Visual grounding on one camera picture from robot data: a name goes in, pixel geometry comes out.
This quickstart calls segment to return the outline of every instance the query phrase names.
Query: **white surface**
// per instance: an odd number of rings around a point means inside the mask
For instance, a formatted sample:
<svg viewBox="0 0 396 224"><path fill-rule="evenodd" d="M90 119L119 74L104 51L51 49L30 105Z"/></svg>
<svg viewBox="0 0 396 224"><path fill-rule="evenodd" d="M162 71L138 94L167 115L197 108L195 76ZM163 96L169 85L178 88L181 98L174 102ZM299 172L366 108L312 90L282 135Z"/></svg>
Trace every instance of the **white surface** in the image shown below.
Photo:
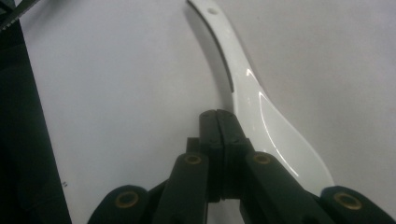
<svg viewBox="0 0 396 224"><path fill-rule="evenodd" d="M396 2L219 5L335 183L396 217ZM216 45L184 1L42 0L21 23L74 223L118 186L160 183L198 115L232 109ZM242 223L234 204L210 208L212 223Z"/></svg>
<svg viewBox="0 0 396 224"><path fill-rule="evenodd" d="M191 0L210 25L233 81L233 112L256 151L274 155L304 189L320 196L332 176L317 152L269 101L221 8L212 0Z"/></svg>

